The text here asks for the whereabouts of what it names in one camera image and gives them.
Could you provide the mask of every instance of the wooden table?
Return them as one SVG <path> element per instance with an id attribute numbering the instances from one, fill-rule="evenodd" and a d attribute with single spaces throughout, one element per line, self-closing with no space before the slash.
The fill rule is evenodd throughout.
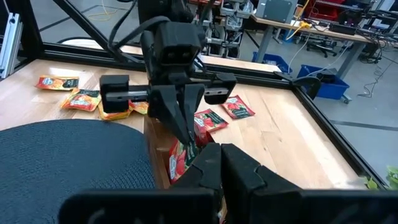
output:
<path id="1" fill-rule="evenodd" d="M 253 18 L 254 21 L 256 21 L 257 23 L 261 23 L 261 24 L 267 24 L 270 26 L 274 26 L 274 27 L 279 27 L 279 28 L 283 28 L 283 29 L 293 29 L 293 30 L 297 30 L 300 27 L 300 22 L 297 21 L 295 23 L 295 25 L 291 25 L 291 24 L 287 24 L 287 23 L 281 23 L 281 22 L 276 22 L 276 21 L 271 21 L 268 19 L 262 19 L 262 18 L 258 18 L 255 15 L 251 15 L 251 17 Z M 333 32 L 330 30 L 325 30 L 325 31 L 319 31 L 316 30 L 315 28 L 311 28 L 311 29 L 302 29 L 302 31 L 308 32 L 310 34 L 316 34 L 316 35 L 324 35 L 327 37 L 334 37 L 337 39 L 343 39 L 343 40 L 352 40 L 355 42 L 367 42 L 370 43 L 370 41 L 368 41 L 368 39 L 366 39 L 363 36 L 360 35 L 348 35 L 348 34 L 340 34 L 337 32 Z"/>
<path id="2" fill-rule="evenodd" d="M 267 47 L 268 47 L 269 41 L 272 38 L 273 27 L 296 30 L 296 29 L 299 28 L 299 25 L 300 25 L 299 22 L 296 22 L 296 25 L 293 26 L 293 25 L 286 24 L 286 23 L 270 21 L 268 19 L 261 19 L 261 18 L 256 17 L 253 14 L 251 15 L 251 17 L 254 19 L 254 21 L 256 21 L 258 23 L 267 24 L 268 25 L 268 27 L 265 30 L 265 33 L 264 33 L 264 35 L 262 37 L 262 40 L 261 40 L 261 44 L 260 44 L 260 47 L 259 47 L 259 53 L 258 53 L 257 59 L 256 59 L 257 63 L 261 63 L 262 62 L 264 54 L 267 51 Z M 365 44 L 370 42 L 366 38 L 364 38 L 364 37 L 362 37 L 360 35 L 340 34 L 340 33 L 332 32 L 332 31 L 329 31 L 329 30 L 326 30 L 326 31 L 322 32 L 322 31 L 318 31 L 318 30 L 316 30 L 314 28 L 311 28 L 311 29 L 302 29 L 302 32 L 308 32 L 310 34 L 316 34 L 316 35 L 324 35 L 324 36 L 327 36 L 327 37 L 343 39 L 343 40 L 350 40 L 350 41 L 354 42 L 353 48 L 349 51 L 349 54 L 347 55 L 345 61 L 341 65 L 340 69 L 337 71 L 336 76 L 341 78 L 341 79 L 344 79 L 344 77 L 347 75 L 348 71 L 353 66 L 354 62 L 356 61 L 356 59 L 358 58 L 358 56 L 362 52 L 362 49 L 364 48 Z M 311 66 L 316 66 L 316 67 L 323 68 L 323 67 L 325 67 L 327 65 L 314 65 L 314 64 L 312 64 Z"/>
<path id="3" fill-rule="evenodd" d="M 79 46 L 79 47 L 88 47 L 92 49 L 102 49 L 100 45 L 98 45 L 94 40 L 86 40 L 86 39 L 74 39 L 67 40 L 63 42 L 63 44 Z M 132 47 L 132 46 L 123 46 L 121 48 L 123 52 L 142 55 L 142 50 L 140 47 Z M 267 64 L 258 64 L 252 62 L 243 62 L 241 60 L 231 60 L 227 58 L 219 58 L 219 57 L 211 57 L 211 56 L 201 56 L 201 59 L 204 63 L 210 65 L 225 65 L 229 67 L 235 68 L 245 68 L 250 70 L 257 71 L 266 71 L 266 72 L 280 72 L 278 66 L 276 65 L 267 65 Z"/>
<path id="4" fill-rule="evenodd" d="M 135 50 L 125 47 L 124 50 Z M 269 69 L 272 65 L 218 58 L 231 65 Z M 97 90 L 101 75 L 128 74 L 130 84 L 146 84 L 143 72 L 35 60 L 0 82 L 0 130 L 51 119 L 99 119 L 98 110 L 89 113 L 61 110 L 68 91 L 40 90 L 34 87 L 40 75 L 79 76 L 80 88 Z M 229 123 L 227 128 L 212 133 L 218 143 L 233 143 L 282 177 L 305 189 L 363 189 L 354 170 L 343 159 L 319 125 L 290 90 L 237 84 L 233 95 L 239 95 L 255 116 L 232 120 L 218 105 L 203 100 L 198 111 L 211 108 Z M 147 116 L 132 113 L 115 121 L 139 130 L 147 136 L 155 180 L 162 188 L 169 186 L 165 163 L 175 141 L 160 123 Z"/>

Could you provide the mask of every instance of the yellow cable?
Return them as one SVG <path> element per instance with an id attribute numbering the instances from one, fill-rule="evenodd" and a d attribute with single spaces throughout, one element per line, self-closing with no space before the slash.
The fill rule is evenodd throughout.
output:
<path id="1" fill-rule="evenodd" d="M 300 22 L 300 27 L 298 27 L 298 29 L 295 30 L 295 31 L 293 32 L 292 35 L 286 37 L 286 40 L 289 40 L 290 38 L 292 38 L 292 37 L 294 36 L 294 34 L 296 34 L 297 31 L 299 31 L 301 28 L 309 29 L 309 28 L 311 28 L 311 26 L 312 26 L 311 24 L 309 24 L 309 23 L 307 23 L 307 22 L 304 22 L 304 21 L 301 21 L 301 22 Z"/>
<path id="2" fill-rule="evenodd" d="M 89 18 L 91 20 L 94 20 L 94 21 L 109 21 L 112 18 L 112 15 L 119 11 L 119 9 L 117 9 L 117 10 L 115 10 L 113 12 L 108 12 L 106 10 L 105 4 L 104 4 L 104 0 L 101 0 L 101 3 L 102 3 L 102 8 L 104 9 L 104 12 L 88 15 L 87 18 Z M 106 19 L 94 19 L 94 18 L 92 18 L 92 17 L 95 17 L 95 16 L 109 16 L 109 17 L 106 18 Z"/>
<path id="3" fill-rule="evenodd" d="M 286 37 L 286 40 L 289 40 L 290 38 L 292 38 L 293 36 L 294 36 L 294 34 L 296 34 L 297 33 L 297 31 L 299 31 L 301 28 L 303 28 L 302 26 L 300 26 L 297 30 L 295 30 L 294 32 L 293 32 L 293 34 L 292 35 L 290 35 L 290 36 L 288 36 L 288 37 Z"/>
<path id="4" fill-rule="evenodd" d="M 297 20 L 300 19 L 301 15 L 302 15 L 303 12 L 304 12 L 304 9 L 306 8 L 306 6 L 308 5 L 309 2 L 310 2 L 310 0 L 307 0 L 307 1 L 305 2 L 304 7 L 303 7 L 303 8 L 301 9 L 301 11 L 298 13 L 297 19 L 296 19 L 296 20 L 294 21 L 294 23 L 293 23 L 293 27 L 296 25 Z"/>

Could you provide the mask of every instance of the blue bin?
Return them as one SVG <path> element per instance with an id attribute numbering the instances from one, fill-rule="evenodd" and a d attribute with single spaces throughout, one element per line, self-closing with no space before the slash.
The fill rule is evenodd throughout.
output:
<path id="1" fill-rule="evenodd" d="M 253 58 L 251 60 L 251 62 L 255 62 L 257 59 L 257 52 L 253 52 Z M 271 54 L 265 54 L 264 58 L 262 58 L 262 63 L 266 63 L 266 61 L 274 61 L 276 63 L 276 66 L 278 66 L 278 68 L 284 72 L 287 73 L 287 69 L 289 68 L 289 65 L 285 62 L 285 60 L 278 55 L 271 55 Z"/>
<path id="2" fill-rule="evenodd" d="M 297 75 L 297 78 L 304 77 L 309 73 L 316 72 L 321 69 L 322 68 L 314 66 L 301 65 L 301 69 Z M 338 77 L 336 77 L 335 80 L 336 81 L 334 83 L 321 83 L 321 88 L 319 89 L 317 96 L 339 100 L 343 96 L 344 92 L 349 88 L 349 85 Z"/>

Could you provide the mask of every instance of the snack bag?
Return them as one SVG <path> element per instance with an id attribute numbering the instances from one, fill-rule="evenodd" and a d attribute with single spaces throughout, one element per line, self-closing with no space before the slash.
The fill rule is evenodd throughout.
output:
<path id="1" fill-rule="evenodd" d="M 255 115 L 255 112 L 253 112 L 238 95 L 228 97 L 226 102 L 222 104 L 222 107 L 233 119 L 247 118 Z"/>
<path id="2" fill-rule="evenodd" d="M 76 88 L 78 84 L 79 77 L 52 77 L 49 75 L 42 75 L 36 87 L 45 90 L 72 90 Z"/>
<path id="3" fill-rule="evenodd" d="M 79 90 L 76 88 L 62 103 L 61 108 L 94 111 L 100 101 L 99 90 Z"/>
<path id="4" fill-rule="evenodd" d="M 169 151 L 169 175 L 170 181 L 174 184 L 178 178 L 189 168 L 198 154 L 197 147 L 184 146 L 178 139 Z"/>
<path id="5" fill-rule="evenodd" d="M 195 121 L 195 132 L 197 132 L 197 135 L 206 134 L 207 131 L 216 131 L 228 125 L 228 122 L 211 109 L 196 112 L 193 119 Z"/>
<path id="6" fill-rule="evenodd" d="M 133 110 L 137 111 L 140 114 L 147 114 L 148 113 L 148 103 L 147 102 L 130 102 L 129 103 Z"/>
<path id="7" fill-rule="evenodd" d="M 214 142 L 214 139 L 207 131 L 206 133 L 196 134 L 195 142 L 197 143 L 198 147 L 205 147 L 209 142 Z"/>
<path id="8" fill-rule="evenodd" d="M 98 109 L 99 109 L 99 116 L 101 117 L 101 119 L 107 120 L 107 121 L 114 121 L 116 119 L 127 118 L 130 115 L 130 113 L 132 112 L 132 107 L 129 106 L 129 109 L 126 110 L 125 112 L 121 112 L 121 113 L 105 113 L 102 103 L 98 104 Z"/>

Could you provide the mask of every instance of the gray floor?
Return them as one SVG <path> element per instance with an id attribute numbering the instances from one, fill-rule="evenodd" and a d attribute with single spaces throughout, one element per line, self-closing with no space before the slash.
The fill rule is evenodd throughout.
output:
<path id="1" fill-rule="evenodd" d="M 42 38 L 46 42 L 58 42 L 69 37 L 88 37 L 52 0 L 31 0 L 39 25 L 42 30 Z M 85 16 L 102 13 L 101 1 L 97 0 L 70 0 L 80 11 L 84 11 Z M 114 8 L 121 8 L 116 13 L 108 16 L 108 21 L 91 22 L 108 37 L 113 25 L 124 14 L 129 3 L 120 3 L 115 0 L 104 0 L 104 5 L 108 12 L 114 12 Z M 123 24 L 116 40 L 125 36 L 133 28 L 137 27 L 136 8 L 131 16 Z M 258 43 L 261 41 L 261 34 L 252 34 Z M 278 44 L 271 41 L 267 50 L 269 54 L 280 55 L 286 62 L 289 62 L 301 44 L 283 43 Z M 241 60 L 250 61 L 252 52 L 257 48 L 244 34 L 241 44 Z M 335 63 L 338 68 L 343 62 L 345 55 Z M 392 60 L 398 59 L 398 53 L 390 50 L 384 55 Z M 307 52 L 302 50 L 292 62 L 293 74 L 297 75 L 301 64 L 313 65 L 318 67 L 327 66 L 336 58 L 324 58 L 319 52 Z M 357 61 L 345 78 L 345 82 L 350 85 L 347 94 L 352 97 L 350 104 L 342 101 L 328 100 L 324 98 L 315 99 L 316 105 L 334 122 L 336 127 L 346 136 L 350 143 L 361 153 L 361 155 L 373 166 L 381 177 L 386 176 L 386 166 L 398 166 L 398 64 L 392 65 L 385 72 L 384 76 L 374 88 L 372 98 L 357 96 L 364 93 L 363 85 L 371 83 L 376 78 L 376 69 L 384 70 L 390 61 L 383 59 L 378 65 L 363 64 Z"/>

